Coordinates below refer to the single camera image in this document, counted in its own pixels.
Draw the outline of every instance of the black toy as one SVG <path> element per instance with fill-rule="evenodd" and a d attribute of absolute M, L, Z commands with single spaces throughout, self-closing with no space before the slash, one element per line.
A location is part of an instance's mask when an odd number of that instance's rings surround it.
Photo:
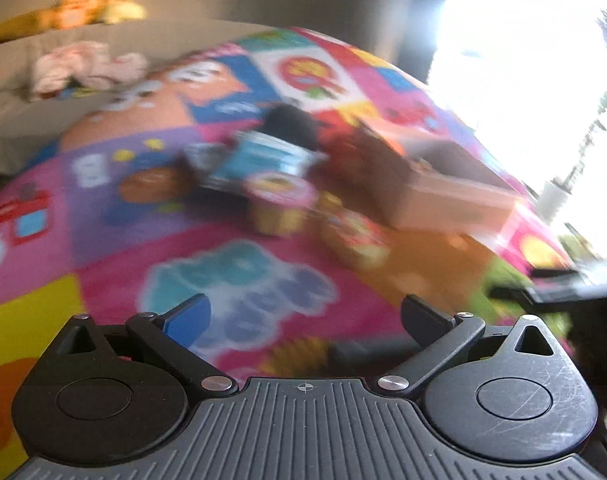
<path fill-rule="evenodd" d="M 319 149 L 317 122 L 308 112 L 294 105 L 280 104 L 272 108 L 257 130 L 311 152 Z"/>
<path fill-rule="evenodd" d="M 601 478 L 577 454 L 597 404 L 538 317 L 492 327 L 413 297 L 401 310 L 424 349 L 388 373 L 251 378 L 241 391 L 165 335 L 164 317 L 75 316 L 15 396 L 30 457 L 10 478 Z"/>

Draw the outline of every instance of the toy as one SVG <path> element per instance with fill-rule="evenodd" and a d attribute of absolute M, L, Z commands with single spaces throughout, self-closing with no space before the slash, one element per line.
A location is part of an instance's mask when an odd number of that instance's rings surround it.
<path fill-rule="evenodd" d="M 312 184 L 277 171 L 252 175 L 245 181 L 245 189 L 252 224 L 266 235 L 285 237 L 299 231 L 317 198 Z"/>
<path fill-rule="evenodd" d="M 1 22 L 0 43 L 34 36 L 51 28 L 119 23 L 145 17 L 146 10 L 132 0 L 59 0 L 49 9 L 34 10 Z"/>
<path fill-rule="evenodd" d="M 354 186 L 364 183 L 367 163 L 355 136 L 340 136 L 331 140 L 326 147 L 327 167 L 330 173 Z"/>
<path fill-rule="evenodd" d="M 453 140 L 381 120 L 363 122 L 365 187 L 390 227 L 501 231 L 520 198 L 506 180 Z"/>
<path fill-rule="evenodd" d="M 250 131 L 237 134 L 237 145 L 190 144 L 184 153 L 202 186 L 240 192 L 244 181 L 257 173 L 278 171 L 303 177 L 319 154 L 277 137 Z"/>
<path fill-rule="evenodd" d="M 402 316 L 420 307 L 405 302 Z M 449 326 L 365 380 L 251 378 L 240 390 L 152 313 L 125 326 L 74 316 L 15 395 L 29 459 L 10 478 L 602 478 L 578 455 L 594 397 L 540 319 L 486 327 L 462 312 Z M 480 347 L 496 351 L 481 360 Z"/>
<path fill-rule="evenodd" d="M 319 149 L 318 124 L 308 112 L 293 105 L 280 104 L 272 108 L 258 130 L 311 152 Z"/>
<path fill-rule="evenodd" d="M 322 214 L 321 239 L 339 259 L 355 270 L 382 266 L 390 254 L 379 225 L 355 211 L 343 208 L 341 200 L 324 193 L 317 206 Z"/>
<path fill-rule="evenodd" d="M 146 75 L 148 62 L 136 52 L 112 59 L 105 43 L 77 41 L 39 57 L 32 67 L 30 100 L 83 97 Z"/>

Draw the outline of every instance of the circular cap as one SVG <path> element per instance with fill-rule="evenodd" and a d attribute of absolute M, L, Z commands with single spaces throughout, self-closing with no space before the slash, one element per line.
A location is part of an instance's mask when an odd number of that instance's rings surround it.
<path fill-rule="evenodd" d="M 201 381 L 201 386 L 210 392 L 224 392 L 232 388 L 232 380 L 223 375 L 213 375 Z"/>
<path fill-rule="evenodd" d="M 310 182 L 279 171 L 251 175 L 245 189 L 253 200 L 289 208 L 307 208 L 317 199 L 317 190 Z"/>
<path fill-rule="evenodd" d="M 101 420 L 125 410 L 133 391 L 113 379 L 82 379 L 68 384 L 57 396 L 57 405 L 66 415 L 80 420 Z"/>
<path fill-rule="evenodd" d="M 408 380 L 405 377 L 399 375 L 384 375 L 377 381 L 378 386 L 383 390 L 391 392 L 399 392 L 405 390 L 410 386 Z"/>
<path fill-rule="evenodd" d="M 477 402 L 492 415 L 506 420 L 530 420 L 547 412 L 552 396 L 541 384 L 528 379 L 489 381 L 477 391 Z"/>

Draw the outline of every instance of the ribbed gray plate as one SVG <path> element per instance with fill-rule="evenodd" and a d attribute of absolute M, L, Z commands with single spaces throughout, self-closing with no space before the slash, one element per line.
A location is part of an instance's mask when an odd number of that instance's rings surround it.
<path fill-rule="evenodd" d="M 204 401 L 177 438 L 144 458 L 102 468 L 35 457 L 13 480 L 582 480 L 601 477 L 576 456 L 519 468 L 448 447 L 413 403 L 357 379 L 251 379 Z"/>

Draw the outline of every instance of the colorful play mat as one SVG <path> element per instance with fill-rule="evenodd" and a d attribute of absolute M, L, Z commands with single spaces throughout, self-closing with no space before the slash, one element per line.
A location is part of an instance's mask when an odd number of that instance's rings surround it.
<path fill-rule="evenodd" d="M 73 126 L 0 193 L 0 479 L 25 460 L 12 397 L 73 314 L 117 324 L 203 292 L 212 322 L 191 350 L 244 381 L 296 374 L 289 359 L 276 358 L 292 345 L 307 342 L 315 359 L 329 340 L 400 332 L 398 305 L 408 293 L 509 323 L 519 309 L 488 300 L 488 283 L 525 280 L 532 265 L 568 261 L 523 201 L 501 234 L 483 243 L 391 231 L 385 266 L 358 275 L 314 230 L 255 234 L 240 197 L 194 189 L 176 198 L 172 178 L 154 187 L 139 178 L 153 168 L 170 173 L 187 143 L 225 140 L 279 102 L 310 112 L 322 142 L 350 133 L 360 116 L 420 126 L 456 140 L 522 190 L 424 86 L 310 30 L 257 34 L 152 74 Z M 318 173 L 318 187 L 381 221 L 364 192 Z M 129 192 L 140 198 L 128 200 Z M 552 328 L 563 334 L 562 323 Z"/>

